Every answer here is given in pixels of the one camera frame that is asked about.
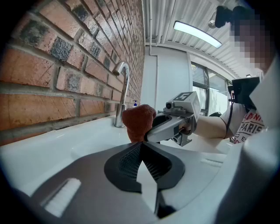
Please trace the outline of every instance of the white wall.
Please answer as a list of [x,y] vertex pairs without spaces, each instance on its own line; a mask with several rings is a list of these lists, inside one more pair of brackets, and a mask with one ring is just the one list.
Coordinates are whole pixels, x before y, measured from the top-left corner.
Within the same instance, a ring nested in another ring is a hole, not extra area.
[[152,47],[152,54],[159,55],[157,84],[157,103],[155,105],[156,68],[155,56],[149,56],[149,47],[145,48],[141,104],[148,104],[155,110],[162,110],[165,103],[181,92],[191,91],[192,76],[189,75],[189,62],[186,52]]
[[210,101],[208,115],[215,112],[225,113],[228,108],[228,97],[222,93],[219,93],[213,89],[209,90]]

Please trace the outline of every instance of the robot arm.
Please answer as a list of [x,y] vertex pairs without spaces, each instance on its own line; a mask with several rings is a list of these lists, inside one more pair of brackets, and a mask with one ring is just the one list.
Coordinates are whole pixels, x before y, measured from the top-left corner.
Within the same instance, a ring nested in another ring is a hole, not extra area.
[[[145,135],[145,140],[159,142],[172,139],[180,146],[191,142],[188,136],[196,129],[196,122],[200,114],[201,107],[194,92],[183,92],[166,102],[163,111],[159,111],[153,121],[153,128]],[[191,130],[184,134],[180,126],[190,124]]]

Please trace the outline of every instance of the ceiling light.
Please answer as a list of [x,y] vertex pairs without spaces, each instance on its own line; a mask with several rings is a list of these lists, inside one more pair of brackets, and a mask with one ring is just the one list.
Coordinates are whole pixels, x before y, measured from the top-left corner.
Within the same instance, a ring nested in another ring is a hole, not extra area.
[[186,23],[180,22],[180,21],[175,21],[174,23],[174,27],[175,30],[179,30],[185,33],[188,33],[190,35],[193,35],[195,37],[198,37],[204,41],[206,41],[207,43],[213,45],[215,48],[219,48],[222,46],[222,43],[220,41],[218,41],[217,39],[215,39],[214,37],[210,36],[209,34],[207,34],[206,32],[193,27],[191,25],[188,25]]

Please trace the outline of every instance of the white t-shirt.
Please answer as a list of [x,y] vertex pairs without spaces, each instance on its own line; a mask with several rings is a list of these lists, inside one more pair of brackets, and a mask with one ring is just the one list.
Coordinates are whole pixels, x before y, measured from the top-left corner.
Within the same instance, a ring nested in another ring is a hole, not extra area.
[[[227,124],[231,107],[220,117]],[[233,141],[235,144],[244,142],[250,135],[260,132],[264,128],[263,120],[258,112],[251,109],[246,113],[245,106],[242,104],[233,104],[231,123],[229,130],[234,135]]]

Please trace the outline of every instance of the brick wall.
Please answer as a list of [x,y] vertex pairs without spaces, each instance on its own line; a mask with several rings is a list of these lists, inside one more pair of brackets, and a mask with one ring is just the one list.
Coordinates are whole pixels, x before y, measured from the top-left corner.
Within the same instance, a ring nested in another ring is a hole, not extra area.
[[141,0],[39,1],[2,59],[0,144],[114,115],[121,60],[130,68],[127,107],[140,101],[143,32]]

